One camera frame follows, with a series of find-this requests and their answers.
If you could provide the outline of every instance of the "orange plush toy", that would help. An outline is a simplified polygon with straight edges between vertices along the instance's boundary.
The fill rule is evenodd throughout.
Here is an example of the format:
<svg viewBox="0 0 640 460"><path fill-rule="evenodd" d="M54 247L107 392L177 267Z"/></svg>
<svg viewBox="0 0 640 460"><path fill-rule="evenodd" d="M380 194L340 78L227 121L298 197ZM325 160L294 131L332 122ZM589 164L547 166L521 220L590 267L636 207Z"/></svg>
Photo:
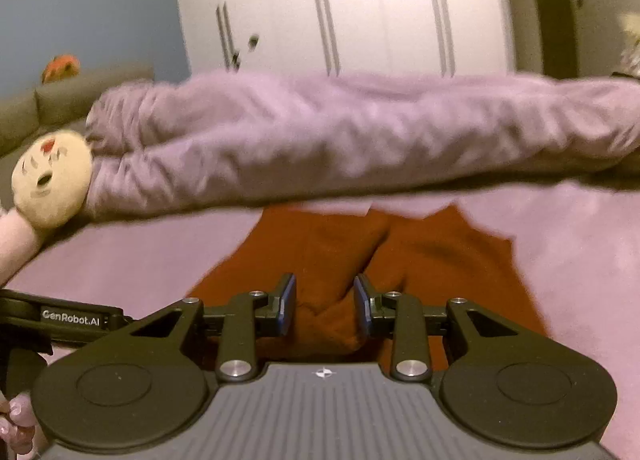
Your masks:
<svg viewBox="0 0 640 460"><path fill-rule="evenodd" d="M61 81L80 73L80 62L71 54L57 55L42 72L42 84Z"/></svg>

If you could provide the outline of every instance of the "purple blanket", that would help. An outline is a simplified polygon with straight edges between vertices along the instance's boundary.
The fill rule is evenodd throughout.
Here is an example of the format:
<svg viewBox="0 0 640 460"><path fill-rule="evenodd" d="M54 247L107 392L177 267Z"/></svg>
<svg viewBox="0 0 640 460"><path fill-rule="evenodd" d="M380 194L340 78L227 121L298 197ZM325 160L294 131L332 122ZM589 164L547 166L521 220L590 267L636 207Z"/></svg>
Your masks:
<svg viewBox="0 0 640 460"><path fill-rule="evenodd" d="M640 85L534 75L284 78L215 71L94 104L94 217L593 172L640 146Z"/></svg>

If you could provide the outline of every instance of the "white closet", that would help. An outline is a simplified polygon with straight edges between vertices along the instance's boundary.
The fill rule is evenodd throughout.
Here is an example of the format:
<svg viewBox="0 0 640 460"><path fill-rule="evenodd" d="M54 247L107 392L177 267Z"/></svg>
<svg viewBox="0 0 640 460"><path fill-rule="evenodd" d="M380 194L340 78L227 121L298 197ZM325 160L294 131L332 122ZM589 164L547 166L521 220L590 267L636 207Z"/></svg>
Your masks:
<svg viewBox="0 0 640 460"><path fill-rule="evenodd" d="M191 69L506 73L507 0L178 0Z"/></svg>

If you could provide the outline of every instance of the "vertical cabinet handle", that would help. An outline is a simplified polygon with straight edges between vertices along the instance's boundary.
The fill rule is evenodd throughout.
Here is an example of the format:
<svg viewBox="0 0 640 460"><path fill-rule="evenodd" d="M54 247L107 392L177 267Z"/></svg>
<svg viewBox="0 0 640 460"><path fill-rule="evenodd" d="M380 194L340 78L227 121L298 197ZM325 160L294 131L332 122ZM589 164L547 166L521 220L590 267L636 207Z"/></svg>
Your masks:
<svg viewBox="0 0 640 460"><path fill-rule="evenodd" d="M239 53L236 52L236 48L234 47L234 36L231 33L231 21L229 20L229 11L226 8L226 2L222 5L222 14L225 17L226 39L229 44L229 53L231 54L231 65L234 70L238 70L240 68Z"/></svg>
<svg viewBox="0 0 640 460"><path fill-rule="evenodd" d="M440 50L440 74L444 77L447 74L447 52L438 0L431 0L431 7L433 7L433 15L436 20L436 35L438 36L438 49Z"/></svg>
<svg viewBox="0 0 640 460"><path fill-rule="evenodd" d="M451 32L451 18L449 16L449 2L440 0L442 8L442 23L444 25L445 38L447 40L447 49L449 50L449 72L452 76L456 74L456 53L453 47L453 34Z"/></svg>
<svg viewBox="0 0 640 460"><path fill-rule="evenodd" d="M335 39L334 17L331 14L331 3L324 0L324 12L329 26L329 38L331 39L332 51L334 53L335 74L340 75L340 54L338 54L338 42Z"/></svg>
<svg viewBox="0 0 640 460"><path fill-rule="evenodd" d="M329 44L326 38L326 30L324 29L324 15L322 14L322 5L320 0L316 1L316 13L318 14L318 23L320 25L320 37L322 39L322 50L324 51L324 63L326 64L326 74L331 75L331 55L329 54Z"/></svg>
<svg viewBox="0 0 640 460"><path fill-rule="evenodd" d="M230 67L229 50L226 46L225 28L222 25L222 12L220 11L220 6L216 7L216 19L218 20L218 31L220 33L220 44L222 45L222 55L225 58L225 68L229 70L229 67Z"/></svg>

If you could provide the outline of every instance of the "orange cloth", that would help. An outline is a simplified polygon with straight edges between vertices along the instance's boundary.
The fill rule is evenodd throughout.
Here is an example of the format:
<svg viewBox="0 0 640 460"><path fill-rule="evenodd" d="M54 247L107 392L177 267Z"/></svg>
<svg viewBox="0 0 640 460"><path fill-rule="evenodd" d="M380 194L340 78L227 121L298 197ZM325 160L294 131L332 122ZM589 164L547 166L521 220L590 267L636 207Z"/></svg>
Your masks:
<svg viewBox="0 0 640 460"><path fill-rule="evenodd" d="M268 360L340 358L379 361L388 369L391 341L358 337L353 278L364 272L380 292L399 290L423 304L465 297L533 331L542 320L511 261L511 242L471 227L450 206L424 219L377 210L325 215L287 206L265 209L238 250L193 289L206 306L235 294L270 290L286 272L297 279L289 335L258 340ZM430 338L436 370L447 367L440 338Z"/></svg>

